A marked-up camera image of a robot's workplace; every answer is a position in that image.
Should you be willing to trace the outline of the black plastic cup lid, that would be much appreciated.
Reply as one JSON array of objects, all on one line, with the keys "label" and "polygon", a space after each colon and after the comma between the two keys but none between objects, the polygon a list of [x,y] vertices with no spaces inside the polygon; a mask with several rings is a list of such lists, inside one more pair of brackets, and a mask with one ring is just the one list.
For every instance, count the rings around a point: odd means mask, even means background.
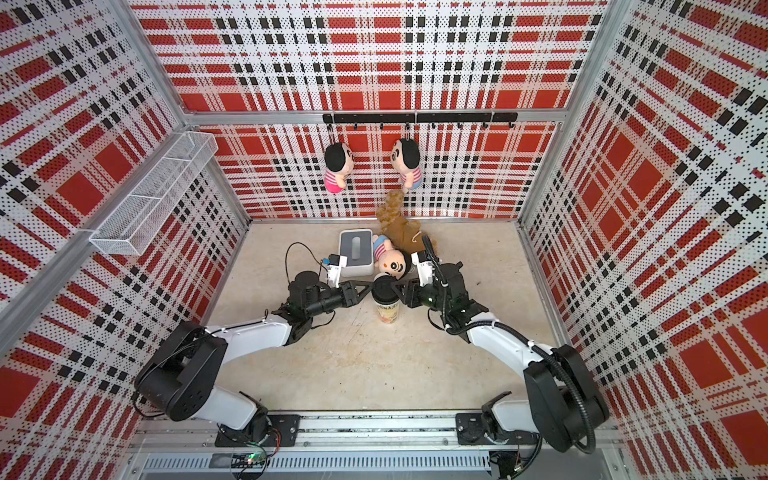
[{"label": "black plastic cup lid", "polygon": [[396,277],[386,273],[377,275],[371,289],[371,295],[375,303],[379,306],[397,305],[400,302],[400,297],[396,287]]}]

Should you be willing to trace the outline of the paper milk tea cup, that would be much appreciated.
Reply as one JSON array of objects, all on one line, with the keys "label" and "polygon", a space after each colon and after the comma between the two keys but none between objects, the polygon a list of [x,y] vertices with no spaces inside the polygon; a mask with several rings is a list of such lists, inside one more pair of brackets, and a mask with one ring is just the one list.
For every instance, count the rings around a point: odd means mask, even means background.
[{"label": "paper milk tea cup", "polygon": [[391,324],[399,317],[400,302],[393,301],[389,303],[376,302],[376,311],[378,319],[386,324]]}]

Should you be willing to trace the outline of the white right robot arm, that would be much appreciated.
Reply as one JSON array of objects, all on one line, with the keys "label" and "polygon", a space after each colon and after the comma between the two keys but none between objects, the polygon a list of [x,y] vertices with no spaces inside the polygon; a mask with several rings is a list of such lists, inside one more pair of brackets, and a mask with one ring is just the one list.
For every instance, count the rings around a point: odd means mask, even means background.
[{"label": "white right robot arm", "polygon": [[494,356],[523,379],[534,431],[559,452],[597,449],[596,429],[609,409],[576,349],[534,341],[502,322],[465,288],[462,265],[445,264],[426,282],[394,281],[388,290],[409,307],[439,314],[439,328]]}]

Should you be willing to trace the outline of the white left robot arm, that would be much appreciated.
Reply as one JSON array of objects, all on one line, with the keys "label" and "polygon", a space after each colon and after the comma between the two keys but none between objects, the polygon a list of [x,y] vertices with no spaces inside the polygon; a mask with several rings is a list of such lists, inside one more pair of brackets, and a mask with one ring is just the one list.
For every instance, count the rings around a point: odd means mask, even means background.
[{"label": "white left robot arm", "polygon": [[257,320],[211,329],[182,322],[139,371],[135,391],[172,421],[215,423],[219,446],[261,445],[278,428],[258,400],[218,385],[221,368],[298,342],[313,329],[316,316],[358,305],[372,287],[370,281],[354,280],[331,286],[318,273],[303,271],[289,283],[286,301]]}]

